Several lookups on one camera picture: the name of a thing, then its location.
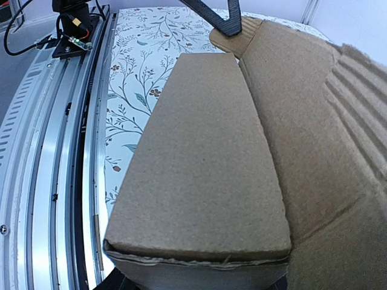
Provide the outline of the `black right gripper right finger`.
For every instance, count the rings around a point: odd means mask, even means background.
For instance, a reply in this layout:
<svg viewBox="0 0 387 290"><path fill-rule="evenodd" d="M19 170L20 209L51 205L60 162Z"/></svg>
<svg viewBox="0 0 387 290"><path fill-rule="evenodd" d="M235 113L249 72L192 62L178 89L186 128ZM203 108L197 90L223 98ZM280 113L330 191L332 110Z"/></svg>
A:
<svg viewBox="0 0 387 290"><path fill-rule="evenodd" d="M268 290L287 290L288 288L288 281L287 277L283 276L281 277L277 282L272 284Z"/></svg>

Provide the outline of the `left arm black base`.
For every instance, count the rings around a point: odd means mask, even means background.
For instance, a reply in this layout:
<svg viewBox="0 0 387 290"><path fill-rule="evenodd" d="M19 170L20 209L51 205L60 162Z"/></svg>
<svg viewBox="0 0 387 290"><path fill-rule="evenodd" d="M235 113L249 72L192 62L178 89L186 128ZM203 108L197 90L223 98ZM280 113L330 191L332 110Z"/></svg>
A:
<svg viewBox="0 0 387 290"><path fill-rule="evenodd" d="M57 41L53 58L83 56L92 49L93 22L88 1L52 1L56 20Z"/></svg>

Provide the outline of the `brown cardboard box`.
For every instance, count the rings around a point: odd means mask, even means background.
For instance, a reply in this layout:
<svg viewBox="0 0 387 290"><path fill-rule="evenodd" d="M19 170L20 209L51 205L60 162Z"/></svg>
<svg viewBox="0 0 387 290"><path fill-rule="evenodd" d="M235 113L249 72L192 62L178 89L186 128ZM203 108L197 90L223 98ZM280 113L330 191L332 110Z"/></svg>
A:
<svg viewBox="0 0 387 290"><path fill-rule="evenodd" d="M105 253L141 289L386 288L386 66L285 25L182 54Z"/></svg>

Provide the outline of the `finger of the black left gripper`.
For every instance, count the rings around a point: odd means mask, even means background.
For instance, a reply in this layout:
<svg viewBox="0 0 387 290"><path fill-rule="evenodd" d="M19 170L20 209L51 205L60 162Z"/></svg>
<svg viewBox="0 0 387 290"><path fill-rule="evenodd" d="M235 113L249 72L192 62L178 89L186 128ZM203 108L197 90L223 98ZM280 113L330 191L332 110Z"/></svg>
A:
<svg viewBox="0 0 387 290"><path fill-rule="evenodd" d="M201 16L211 26L220 31L223 35L231 37L242 31L241 10L238 0L228 0L227 6L229 18L223 19L215 13L208 5L200 0L181 0L184 5Z"/></svg>

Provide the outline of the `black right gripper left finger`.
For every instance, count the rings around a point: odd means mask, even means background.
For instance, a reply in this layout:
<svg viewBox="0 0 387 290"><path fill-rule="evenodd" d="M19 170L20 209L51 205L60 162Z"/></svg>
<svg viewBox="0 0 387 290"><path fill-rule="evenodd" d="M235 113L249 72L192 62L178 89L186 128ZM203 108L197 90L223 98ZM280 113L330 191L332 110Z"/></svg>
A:
<svg viewBox="0 0 387 290"><path fill-rule="evenodd" d="M94 290L136 290L136 285L117 268L114 268Z"/></svg>

